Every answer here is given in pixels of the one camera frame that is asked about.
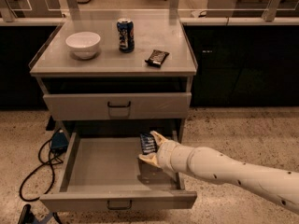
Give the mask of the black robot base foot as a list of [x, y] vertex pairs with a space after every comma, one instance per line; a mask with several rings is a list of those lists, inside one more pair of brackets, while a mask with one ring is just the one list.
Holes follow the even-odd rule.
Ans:
[[31, 205], [26, 204], [21, 210], [18, 224], [49, 224], [51, 219], [54, 219], [56, 224], [63, 224], [56, 212], [49, 212], [41, 220], [38, 220], [31, 211]]

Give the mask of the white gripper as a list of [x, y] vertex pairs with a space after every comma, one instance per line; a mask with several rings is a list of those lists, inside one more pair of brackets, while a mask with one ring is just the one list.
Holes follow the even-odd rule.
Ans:
[[157, 146], [157, 154], [150, 153], [147, 155], [139, 154], [138, 158], [145, 163], [161, 167], [166, 172], [191, 174], [190, 156], [194, 152], [194, 147], [183, 146], [173, 140], [168, 140], [160, 133], [151, 131]]

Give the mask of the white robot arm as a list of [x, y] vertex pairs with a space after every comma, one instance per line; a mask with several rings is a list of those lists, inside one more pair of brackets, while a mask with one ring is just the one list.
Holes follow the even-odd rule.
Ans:
[[210, 147], [188, 147], [160, 133], [150, 134], [156, 152], [139, 159], [165, 172], [183, 173], [214, 184], [231, 184], [299, 214], [299, 174], [234, 160]]

